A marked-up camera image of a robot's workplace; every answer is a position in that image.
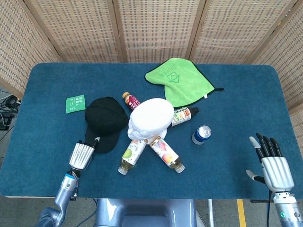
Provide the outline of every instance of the black baseball cap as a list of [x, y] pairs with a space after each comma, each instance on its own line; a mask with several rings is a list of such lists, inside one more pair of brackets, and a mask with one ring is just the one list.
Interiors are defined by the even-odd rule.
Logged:
[[116, 146], [120, 131], [127, 125], [128, 117], [123, 107], [113, 97], [98, 98], [85, 110], [85, 120], [88, 124], [85, 143], [94, 144], [100, 137], [95, 152], [108, 153]]

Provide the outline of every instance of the green cloth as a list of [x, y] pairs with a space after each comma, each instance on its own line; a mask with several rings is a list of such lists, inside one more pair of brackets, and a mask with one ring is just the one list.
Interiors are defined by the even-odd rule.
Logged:
[[71, 113], [79, 110], [85, 110], [84, 95], [66, 98], [66, 113]]
[[152, 84], [164, 85], [165, 98], [174, 107], [190, 105], [215, 90], [191, 61], [182, 58], [167, 60], [146, 73], [145, 79]]

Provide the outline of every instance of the blue can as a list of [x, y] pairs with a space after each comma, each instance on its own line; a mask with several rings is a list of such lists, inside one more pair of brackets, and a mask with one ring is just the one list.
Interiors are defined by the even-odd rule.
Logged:
[[212, 135], [211, 129], [206, 125], [202, 125], [198, 127], [197, 130], [193, 133], [191, 139], [195, 144], [201, 145], [206, 140], [208, 140], [211, 135]]

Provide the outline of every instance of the green towel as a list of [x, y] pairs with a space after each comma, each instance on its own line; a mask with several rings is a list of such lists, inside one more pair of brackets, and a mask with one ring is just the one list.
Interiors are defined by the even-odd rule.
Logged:
[[165, 98], [175, 108], [191, 105], [215, 90], [223, 90], [215, 88], [191, 61], [182, 58], [168, 59], [146, 73], [145, 79], [164, 85]]

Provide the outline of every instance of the fruit label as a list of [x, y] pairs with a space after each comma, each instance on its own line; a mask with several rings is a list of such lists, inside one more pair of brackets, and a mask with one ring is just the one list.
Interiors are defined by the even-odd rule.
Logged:
[[190, 119], [191, 119], [190, 110], [186, 107], [183, 107], [175, 111], [174, 118], [172, 119], [172, 126], [189, 121]]
[[143, 140], [132, 140], [124, 152], [122, 159], [132, 165], [135, 165], [145, 146], [146, 142]]
[[152, 149], [168, 166], [174, 164], [179, 157], [163, 139], [160, 139], [155, 145], [153, 145]]
[[134, 110], [135, 108], [138, 107], [138, 105], [140, 105], [139, 100], [132, 95], [128, 96], [125, 102], [131, 110]]

